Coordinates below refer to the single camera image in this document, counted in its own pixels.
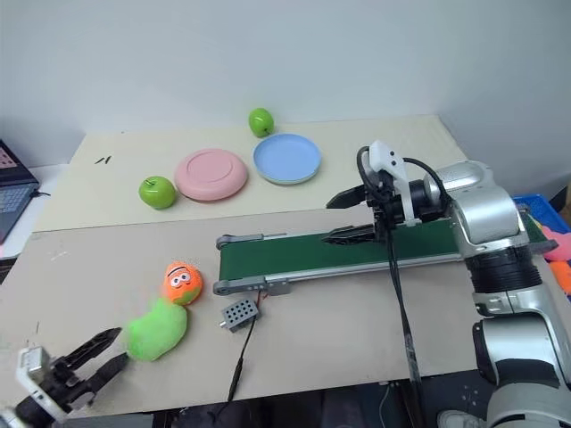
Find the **metal bracket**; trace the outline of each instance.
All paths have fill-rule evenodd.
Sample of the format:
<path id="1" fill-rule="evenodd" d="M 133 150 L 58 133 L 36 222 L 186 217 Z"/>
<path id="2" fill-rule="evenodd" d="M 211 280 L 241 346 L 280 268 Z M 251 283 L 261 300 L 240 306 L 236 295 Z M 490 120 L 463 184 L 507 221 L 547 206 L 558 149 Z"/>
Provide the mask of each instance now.
<path id="1" fill-rule="evenodd" d="M 23 423 L 9 407 L 0 408 L 0 426 L 4 427 L 4 424 L 10 428 L 29 428 L 29 425 Z"/>
<path id="2" fill-rule="evenodd" d="M 242 235 L 242 236 L 235 236 L 235 235 L 222 235 L 216 240 L 216 248 L 221 250 L 224 245 L 229 243 L 244 243 L 247 241 L 261 241 L 264 239 L 264 235 L 256 234 L 256 235 Z"/>
<path id="3" fill-rule="evenodd" d="M 250 276 L 242 279 L 223 279 L 214 283 L 212 290 L 219 296 L 228 296 L 235 292 L 252 292 L 264 290 L 270 296 L 288 294 L 292 291 L 292 286 L 287 279 L 268 282 L 265 276 Z"/>
<path id="4" fill-rule="evenodd" d="M 36 403 L 43 408 L 47 414 L 62 424 L 68 418 L 68 414 L 65 413 L 62 408 L 59 407 L 58 404 L 29 376 L 30 369 L 36 368 L 34 365 L 37 364 L 38 361 L 42 360 L 42 358 L 37 356 L 42 352 L 45 351 L 41 347 L 36 347 L 31 350 L 25 348 L 18 353 L 16 379 L 28 392 L 29 396 L 36 401 Z"/>

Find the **laptop keyboard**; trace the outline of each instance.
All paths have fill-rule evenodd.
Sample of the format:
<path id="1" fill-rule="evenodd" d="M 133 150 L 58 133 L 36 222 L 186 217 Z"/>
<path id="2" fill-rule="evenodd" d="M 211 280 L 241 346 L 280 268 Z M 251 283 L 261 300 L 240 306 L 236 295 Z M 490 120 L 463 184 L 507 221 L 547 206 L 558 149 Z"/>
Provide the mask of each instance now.
<path id="1" fill-rule="evenodd" d="M 29 198 L 30 187 L 9 187 L 0 189 L 0 213 L 15 212 L 24 198 Z"/>

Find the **pink plate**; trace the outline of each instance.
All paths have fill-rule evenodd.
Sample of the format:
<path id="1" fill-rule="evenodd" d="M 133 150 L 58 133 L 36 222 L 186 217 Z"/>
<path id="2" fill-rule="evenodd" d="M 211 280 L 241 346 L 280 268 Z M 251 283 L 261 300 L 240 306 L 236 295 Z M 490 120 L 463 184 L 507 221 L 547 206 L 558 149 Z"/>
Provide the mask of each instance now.
<path id="1" fill-rule="evenodd" d="M 177 166 L 175 183 L 197 201 L 218 201 L 245 184 L 248 170 L 240 158 L 221 149 L 204 149 L 186 156 Z"/>

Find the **green conveyor belt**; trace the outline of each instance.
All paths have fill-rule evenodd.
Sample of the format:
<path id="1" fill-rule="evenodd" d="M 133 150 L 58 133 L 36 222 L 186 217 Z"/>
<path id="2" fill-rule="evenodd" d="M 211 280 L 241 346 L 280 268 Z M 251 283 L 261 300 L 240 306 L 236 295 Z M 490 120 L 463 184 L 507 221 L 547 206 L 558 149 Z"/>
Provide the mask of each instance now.
<path id="1" fill-rule="evenodd" d="M 545 241 L 528 216 L 523 216 L 532 242 Z M 333 245 L 321 242 L 325 234 L 229 243 L 220 250 L 220 280 L 241 279 L 318 268 L 354 266 L 388 261 L 384 245 Z M 398 259 L 417 259 L 458 253 L 449 220 L 394 231 Z"/>

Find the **white table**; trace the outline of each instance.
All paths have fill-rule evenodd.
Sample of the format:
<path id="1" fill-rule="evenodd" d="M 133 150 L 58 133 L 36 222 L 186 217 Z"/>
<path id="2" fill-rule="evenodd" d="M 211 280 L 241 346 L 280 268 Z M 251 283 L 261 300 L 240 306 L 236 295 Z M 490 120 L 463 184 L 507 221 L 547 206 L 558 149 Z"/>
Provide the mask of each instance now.
<path id="1" fill-rule="evenodd" d="M 371 220 L 367 207 L 323 210 L 331 196 L 359 183 L 358 147 L 384 139 L 402 155 L 438 168 L 465 159 L 434 116 L 287 125 L 324 154 L 311 181 L 271 185 L 255 173 L 247 128 L 87 136 L 58 184 L 26 248 L 0 287 L 0 404 L 23 396 L 13 368 L 17 351 L 43 344 L 66 354 L 105 328 L 142 316 L 160 295 L 174 259 L 201 269 L 206 289 L 191 305 L 186 338 L 153 363 L 134 362 L 102 391 L 90 415 L 183 407 L 222 401 L 246 331 L 219 328 L 220 310 L 241 296 L 215 296 L 223 234 L 310 233 Z M 141 179 L 171 177 L 178 161 L 204 146 L 239 154 L 250 170 L 246 188 L 220 203 L 181 198 L 168 210 L 138 200 Z M 109 164 L 97 164 L 112 156 Z M 411 178 L 422 172 L 412 169 Z M 540 271 L 556 297 L 565 326 L 567 300 L 547 265 Z M 409 268 L 402 288 L 423 375 L 476 367 L 471 338 L 479 318 L 462 263 Z M 262 302 L 236 398 L 307 391 L 409 375 L 401 320 L 386 273 L 323 278 Z M 120 339 L 101 359 L 124 350 Z"/>
<path id="2" fill-rule="evenodd" d="M 366 207 L 356 207 L 34 234 L 0 288 L 0 403 L 13 404 L 23 396 L 13 375 L 18 349 L 42 343 L 58 356 L 105 328 L 140 317 L 160 295 L 163 271 L 174 259 L 195 263 L 206 283 L 189 307 L 186 337 L 153 363 L 131 363 L 88 412 L 223 401 L 247 329 L 232 334 L 219 327 L 220 311 L 243 295 L 211 292 L 219 270 L 216 237 L 308 233 L 369 219 Z M 567 299 L 545 262 L 535 262 L 570 327 Z M 476 368 L 471 327 L 479 316 L 464 264 L 404 268 L 401 280 L 421 373 Z M 409 375 L 399 309 L 386 272 L 297 283 L 290 294 L 264 300 L 261 313 L 237 399 Z M 81 373 L 89 375 L 124 346 L 120 336 Z"/>
<path id="3" fill-rule="evenodd" d="M 277 132 L 307 136 L 319 147 L 323 161 L 310 181 L 279 186 L 260 177 L 252 163 L 252 150 L 260 139 L 248 127 L 87 135 L 36 230 L 317 210 L 337 192 L 360 183 L 357 150 L 376 139 L 386 141 L 400 155 L 421 159 L 433 168 L 466 159 L 436 116 L 288 124 Z M 168 210 L 150 209 L 139 200 L 137 189 L 143 179 L 172 179 L 185 156 L 206 147 L 224 148 L 242 158 L 250 175 L 240 193 L 216 203 L 180 197 Z M 108 164 L 95 164 L 107 156 L 112 156 Z M 411 179 L 422 176 L 424 171 L 410 168 Z"/>

